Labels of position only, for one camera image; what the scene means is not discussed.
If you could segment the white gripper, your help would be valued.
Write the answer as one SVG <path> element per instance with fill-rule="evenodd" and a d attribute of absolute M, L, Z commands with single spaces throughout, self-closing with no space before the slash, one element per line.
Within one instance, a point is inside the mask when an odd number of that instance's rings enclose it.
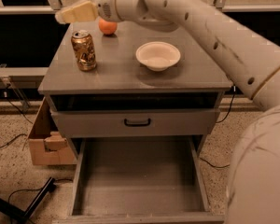
<path fill-rule="evenodd" d="M 80 0 L 71 6 L 63 7 L 55 14 L 55 19 L 60 24 L 73 22 L 95 21 L 98 13 L 106 21 L 119 22 L 116 0 Z"/>

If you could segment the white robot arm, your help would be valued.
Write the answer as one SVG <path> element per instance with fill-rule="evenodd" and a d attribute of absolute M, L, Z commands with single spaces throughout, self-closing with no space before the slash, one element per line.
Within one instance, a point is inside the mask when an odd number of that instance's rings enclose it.
<path fill-rule="evenodd" d="M 224 224 L 280 224 L 280 47 L 201 0 L 82 0 L 55 15 L 60 23 L 98 17 L 184 28 L 262 110 L 233 151 Z"/>

